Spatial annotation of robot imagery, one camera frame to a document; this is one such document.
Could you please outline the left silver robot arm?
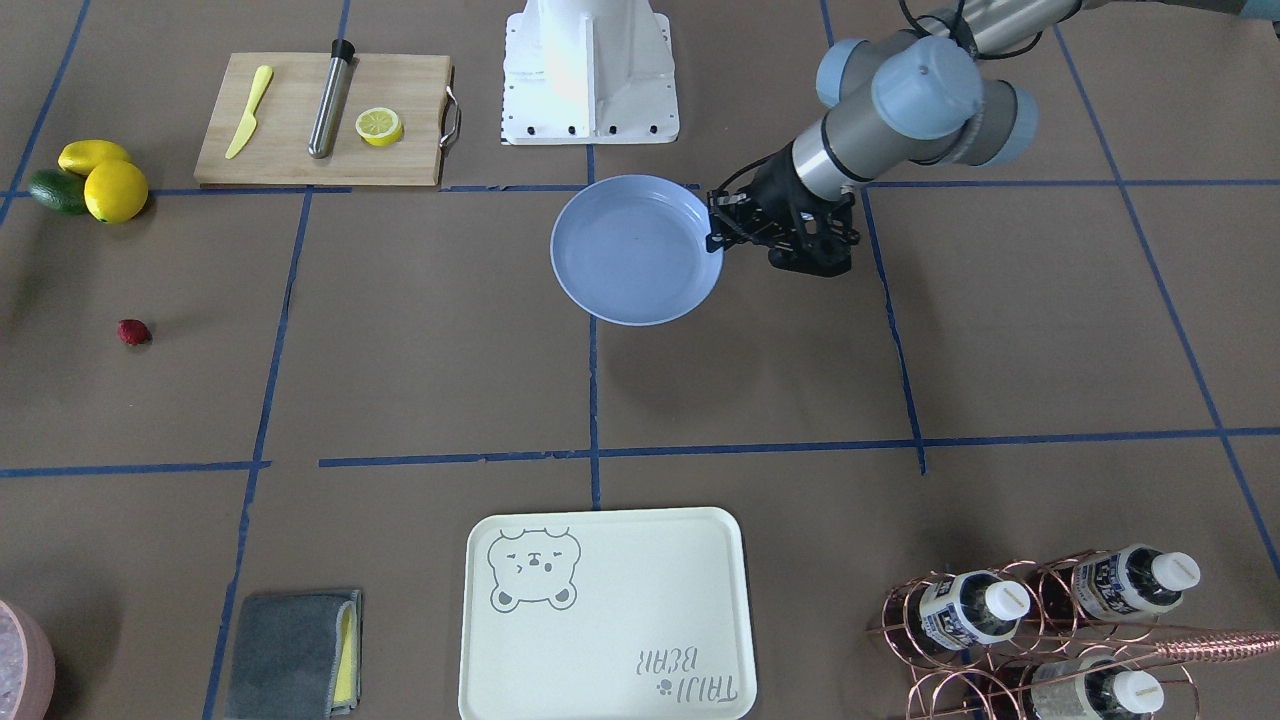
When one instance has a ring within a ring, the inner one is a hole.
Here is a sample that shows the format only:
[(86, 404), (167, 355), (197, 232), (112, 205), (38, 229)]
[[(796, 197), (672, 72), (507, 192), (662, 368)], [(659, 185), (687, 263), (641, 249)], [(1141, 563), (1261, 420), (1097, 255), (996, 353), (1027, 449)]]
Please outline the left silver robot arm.
[(858, 193), (895, 167), (997, 167), (1030, 146), (1034, 97), (987, 79), (980, 65), (1030, 51), (1093, 1), (951, 1), (878, 41), (846, 38), (824, 54), (824, 114), (777, 152), (707, 195), (708, 254), (767, 249), (772, 266), (817, 277), (849, 272)]

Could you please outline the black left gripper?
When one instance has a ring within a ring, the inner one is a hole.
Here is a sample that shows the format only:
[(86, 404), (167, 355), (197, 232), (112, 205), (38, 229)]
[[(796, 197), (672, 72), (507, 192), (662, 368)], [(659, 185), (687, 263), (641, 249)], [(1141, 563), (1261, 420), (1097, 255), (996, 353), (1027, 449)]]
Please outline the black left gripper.
[(737, 176), (750, 179), (736, 191), (707, 192), (710, 217), (735, 217), (735, 225), (710, 223), (707, 252), (750, 243), (767, 249), (771, 265), (781, 270), (805, 275), (850, 272), (852, 249), (861, 240), (852, 222), (852, 192), (838, 190), (836, 200), (814, 195), (799, 177), (788, 150), (760, 158)]

